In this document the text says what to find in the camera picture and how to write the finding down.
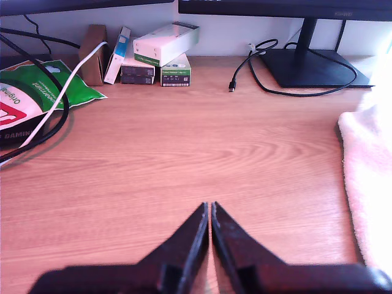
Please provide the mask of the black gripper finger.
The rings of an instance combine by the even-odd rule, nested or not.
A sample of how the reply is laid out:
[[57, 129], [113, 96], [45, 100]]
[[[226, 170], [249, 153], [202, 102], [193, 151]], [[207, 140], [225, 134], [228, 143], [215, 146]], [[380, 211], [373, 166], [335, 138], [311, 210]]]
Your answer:
[[257, 265], [287, 265], [251, 237], [218, 202], [211, 204], [211, 228], [221, 293], [258, 293]]
[[153, 279], [147, 293], [203, 293], [209, 248], [208, 204], [203, 202], [162, 244], [138, 262]]

